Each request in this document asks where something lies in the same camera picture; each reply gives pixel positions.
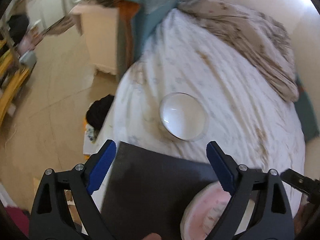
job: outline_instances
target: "maroon cloth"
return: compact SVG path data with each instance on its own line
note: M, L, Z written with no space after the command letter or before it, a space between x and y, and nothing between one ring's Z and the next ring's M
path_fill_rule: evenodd
M16 207L6 207L5 210L17 227L26 235L26 237L29 237L29 219L23 214L22 210Z

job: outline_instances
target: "white bed sheet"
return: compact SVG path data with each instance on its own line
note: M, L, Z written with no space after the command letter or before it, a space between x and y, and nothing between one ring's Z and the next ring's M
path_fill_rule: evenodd
M159 104L171 92L196 97L209 114L209 129L198 141L172 141L160 129ZM293 103L284 102L237 51L177 9L122 78L97 150L107 139L204 163L206 145L217 141L250 168L304 169L305 144ZM99 210L110 173L92 196ZM286 184L285 189L295 215L301 193Z

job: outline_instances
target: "beige blanket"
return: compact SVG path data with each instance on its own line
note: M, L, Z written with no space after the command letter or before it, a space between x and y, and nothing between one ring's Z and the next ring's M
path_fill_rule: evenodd
M221 0L191 0L178 8L235 48L285 101L297 101L294 56L284 26L255 10Z

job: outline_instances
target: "orange fabric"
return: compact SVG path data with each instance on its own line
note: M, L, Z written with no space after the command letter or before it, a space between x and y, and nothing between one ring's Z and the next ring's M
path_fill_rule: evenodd
M133 64L133 37L131 20L140 10L140 5L135 2L126 0L114 0L114 5L119 8L120 20L125 25L125 40L126 40L126 59L127 68Z

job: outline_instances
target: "blue gripper pad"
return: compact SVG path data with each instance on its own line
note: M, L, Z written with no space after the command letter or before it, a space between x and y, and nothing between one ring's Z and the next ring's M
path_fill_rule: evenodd
M108 140L101 147L98 153L96 153L100 158L97 160L95 166L89 173L89 179L87 183L87 192L92 195L92 193L98 190L116 157L116 143L112 140Z
M234 175L228 168L225 160L221 157L221 154L225 155L216 142L210 142L207 144L207 158L216 173L219 182L224 191L227 191L232 196L236 191L234 186Z

